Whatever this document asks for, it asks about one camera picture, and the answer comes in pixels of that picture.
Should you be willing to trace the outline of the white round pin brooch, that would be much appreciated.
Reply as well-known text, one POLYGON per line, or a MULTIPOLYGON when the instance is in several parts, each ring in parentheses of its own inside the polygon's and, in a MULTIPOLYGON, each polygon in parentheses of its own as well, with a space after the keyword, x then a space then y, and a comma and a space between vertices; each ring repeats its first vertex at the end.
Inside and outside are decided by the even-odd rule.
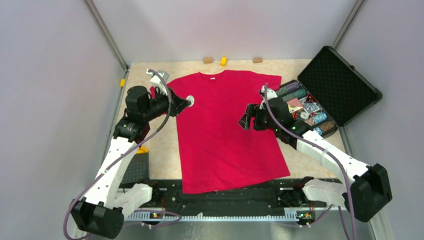
POLYGON ((186 97, 186 100, 189 102, 189 105, 188 105, 189 107, 192 107, 195 103, 195 98, 192 95, 188 95, 186 97))

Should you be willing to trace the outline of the red t-shirt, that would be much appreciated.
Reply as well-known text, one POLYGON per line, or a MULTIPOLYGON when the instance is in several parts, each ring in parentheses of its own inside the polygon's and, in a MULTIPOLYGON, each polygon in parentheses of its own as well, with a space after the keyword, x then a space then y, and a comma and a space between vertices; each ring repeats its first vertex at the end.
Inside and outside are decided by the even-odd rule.
POLYGON ((247 105, 262 101, 262 86, 275 89, 281 81, 279 75, 224 70, 168 83, 177 96, 194 98, 194 105, 176 117, 185 194, 237 189, 290 175, 272 131, 239 125, 247 105))

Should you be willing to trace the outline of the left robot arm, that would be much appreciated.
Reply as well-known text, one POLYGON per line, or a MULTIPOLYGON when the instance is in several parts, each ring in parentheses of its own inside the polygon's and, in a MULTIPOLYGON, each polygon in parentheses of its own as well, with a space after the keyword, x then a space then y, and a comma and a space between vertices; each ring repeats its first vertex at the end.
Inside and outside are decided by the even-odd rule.
POLYGON ((143 204, 154 207, 160 202, 160 193, 151 183, 134 183, 119 193, 124 175, 133 157, 145 142, 155 136, 150 121, 165 115, 160 128, 170 117, 178 116, 184 109, 193 106, 192 95, 181 98, 167 86, 154 87, 154 94, 144 86, 135 86, 127 91, 123 117, 114 128, 106 157, 97 172, 94 182, 73 202, 69 215, 76 227, 85 235, 114 239, 124 226, 125 219, 143 204))

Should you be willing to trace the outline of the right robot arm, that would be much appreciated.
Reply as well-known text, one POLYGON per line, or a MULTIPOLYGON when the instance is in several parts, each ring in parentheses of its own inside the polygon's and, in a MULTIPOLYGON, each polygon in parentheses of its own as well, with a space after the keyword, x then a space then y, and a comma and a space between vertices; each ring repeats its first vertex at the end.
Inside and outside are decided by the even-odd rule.
POLYGON ((277 139, 312 157, 340 180, 336 183, 305 177, 293 192, 299 206, 319 201, 345 207, 355 219, 366 223, 393 199, 385 167, 366 164, 339 150, 305 121, 294 119, 288 104, 280 98, 248 104, 238 123, 244 130, 272 131, 277 139))

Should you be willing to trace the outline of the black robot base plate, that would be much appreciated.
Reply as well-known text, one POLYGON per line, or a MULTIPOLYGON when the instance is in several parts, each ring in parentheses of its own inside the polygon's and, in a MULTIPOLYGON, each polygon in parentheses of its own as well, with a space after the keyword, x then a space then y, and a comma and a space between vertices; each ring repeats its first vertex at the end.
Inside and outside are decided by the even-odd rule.
POLYGON ((181 180, 160 179, 152 200, 139 207, 129 220, 174 221, 295 221, 329 204, 311 202, 294 188, 300 178, 284 178, 247 187, 186 194, 181 180))

